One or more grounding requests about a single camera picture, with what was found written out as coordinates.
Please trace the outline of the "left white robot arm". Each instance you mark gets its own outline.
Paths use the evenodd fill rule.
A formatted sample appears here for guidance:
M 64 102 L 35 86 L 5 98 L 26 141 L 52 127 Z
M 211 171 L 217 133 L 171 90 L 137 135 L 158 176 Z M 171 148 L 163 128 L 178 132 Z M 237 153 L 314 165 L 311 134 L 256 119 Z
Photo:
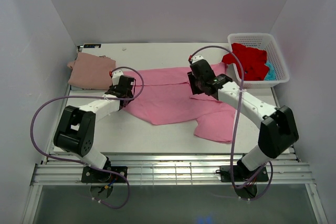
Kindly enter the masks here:
M 94 177 L 105 182 L 111 177 L 108 158 L 94 146 L 95 125 L 98 121 L 125 108 L 133 98 L 135 78 L 117 73 L 112 86 L 101 99 L 80 107 L 64 108 L 54 136 L 54 145 L 78 157 L 83 163 L 95 167 Z

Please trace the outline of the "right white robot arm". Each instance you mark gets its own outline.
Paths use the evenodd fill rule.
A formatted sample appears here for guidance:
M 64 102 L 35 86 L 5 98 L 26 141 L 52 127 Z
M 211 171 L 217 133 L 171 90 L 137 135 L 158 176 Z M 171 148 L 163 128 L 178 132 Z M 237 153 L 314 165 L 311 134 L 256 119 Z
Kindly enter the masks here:
M 229 76 L 217 76 L 201 56 L 190 60 L 190 68 L 187 75 L 193 94 L 205 94 L 235 107 L 237 114 L 243 114 L 259 129 L 257 145 L 233 167 L 240 179 L 250 180 L 263 164 L 277 158 L 299 139 L 291 108 L 265 103 L 241 89 Z

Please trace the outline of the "folded dusty pink t shirt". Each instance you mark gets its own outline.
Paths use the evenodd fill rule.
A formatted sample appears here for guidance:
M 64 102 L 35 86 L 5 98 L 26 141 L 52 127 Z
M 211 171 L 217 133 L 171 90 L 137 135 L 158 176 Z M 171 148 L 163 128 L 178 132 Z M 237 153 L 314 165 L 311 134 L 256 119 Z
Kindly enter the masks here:
M 116 61 L 106 56 L 79 52 L 77 58 L 67 64 L 71 70 L 68 83 L 81 89 L 107 90 L 111 85 L 110 71 Z

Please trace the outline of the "red t shirt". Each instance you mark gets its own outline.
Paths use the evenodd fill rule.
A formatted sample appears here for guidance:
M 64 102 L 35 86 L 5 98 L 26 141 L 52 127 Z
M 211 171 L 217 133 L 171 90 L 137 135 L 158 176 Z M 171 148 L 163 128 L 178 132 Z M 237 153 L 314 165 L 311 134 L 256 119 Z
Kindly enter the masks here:
M 263 81 L 269 71 L 266 66 L 267 52 L 257 48 L 233 43 L 232 52 L 236 55 L 244 70 L 244 81 Z

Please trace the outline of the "blue label sticker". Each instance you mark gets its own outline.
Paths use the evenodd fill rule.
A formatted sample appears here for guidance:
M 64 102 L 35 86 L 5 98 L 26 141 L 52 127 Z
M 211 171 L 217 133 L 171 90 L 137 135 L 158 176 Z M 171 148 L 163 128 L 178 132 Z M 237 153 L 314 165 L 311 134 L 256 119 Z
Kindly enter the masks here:
M 101 44 L 84 44 L 83 48 L 101 48 Z

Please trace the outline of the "teal t shirt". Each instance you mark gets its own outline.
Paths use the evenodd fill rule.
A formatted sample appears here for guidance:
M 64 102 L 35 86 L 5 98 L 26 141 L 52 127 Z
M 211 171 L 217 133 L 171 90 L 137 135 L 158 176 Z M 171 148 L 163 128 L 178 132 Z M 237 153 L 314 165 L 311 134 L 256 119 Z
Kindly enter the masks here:
M 276 80 L 276 73 L 273 65 L 271 62 L 267 61 L 265 66 L 269 68 L 267 74 L 264 77 L 264 81 L 275 81 Z

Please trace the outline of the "white plastic mesh basket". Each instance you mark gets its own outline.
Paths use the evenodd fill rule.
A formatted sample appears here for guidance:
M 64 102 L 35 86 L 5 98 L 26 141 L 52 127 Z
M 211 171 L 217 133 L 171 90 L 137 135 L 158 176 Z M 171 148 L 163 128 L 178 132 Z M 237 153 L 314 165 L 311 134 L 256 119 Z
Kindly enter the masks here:
M 271 63 L 274 68 L 275 80 L 244 80 L 244 89 L 272 88 L 280 83 L 286 83 L 289 81 L 290 77 L 288 68 L 273 35 L 268 33 L 234 33 L 229 34 L 227 36 L 227 40 L 230 51 L 233 50 L 233 43 L 264 50 L 267 53 L 267 61 Z

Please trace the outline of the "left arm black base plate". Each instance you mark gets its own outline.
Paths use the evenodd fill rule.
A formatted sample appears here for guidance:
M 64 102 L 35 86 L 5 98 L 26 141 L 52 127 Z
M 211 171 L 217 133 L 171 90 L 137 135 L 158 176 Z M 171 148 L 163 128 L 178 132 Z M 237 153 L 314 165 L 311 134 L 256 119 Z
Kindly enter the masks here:
M 125 183 L 125 179 L 121 178 L 118 174 L 127 178 L 128 167 L 127 166 L 110 166 L 108 170 L 113 173 L 101 172 L 96 169 L 85 166 L 82 171 L 81 182 L 82 183 Z

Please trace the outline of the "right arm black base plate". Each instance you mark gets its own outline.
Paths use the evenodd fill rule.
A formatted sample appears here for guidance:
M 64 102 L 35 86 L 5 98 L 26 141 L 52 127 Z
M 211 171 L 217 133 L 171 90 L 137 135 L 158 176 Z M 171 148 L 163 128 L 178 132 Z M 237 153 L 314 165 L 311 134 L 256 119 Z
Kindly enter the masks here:
M 243 170 L 238 165 L 233 166 L 233 175 L 235 182 L 245 182 L 247 181 L 254 173 L 256 173 L 257 169 L 254 171 Z M 220 166 L 219 169 L 215 172 L 220 176 L 221 182 L 231 182 L 231 170 L 229 165 Z M 268 182 L 269 177 L 265 167 L 256 175 L 256 179 L 253 179 L 256 182 Z

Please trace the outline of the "aluminium rail frame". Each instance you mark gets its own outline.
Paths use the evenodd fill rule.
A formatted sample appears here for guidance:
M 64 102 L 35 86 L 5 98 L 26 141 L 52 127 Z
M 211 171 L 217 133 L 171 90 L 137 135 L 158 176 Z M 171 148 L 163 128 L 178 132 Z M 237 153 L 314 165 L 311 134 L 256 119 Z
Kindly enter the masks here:
M 194 136 L 196 122 L 153 126 L 121 111 L 96 126 L 95 144 L 113 165 L 128 167 L 129 185 L 118 184 L 107 202 L 90 197 L 82 168 L 50 161 L 33 182 L 40 198 L 34 223 L 316 223 L 312 173 L 293 149 L 273 161 L 264 195 L 240 200 L 216 170 L 229 163 L 229 145 Z

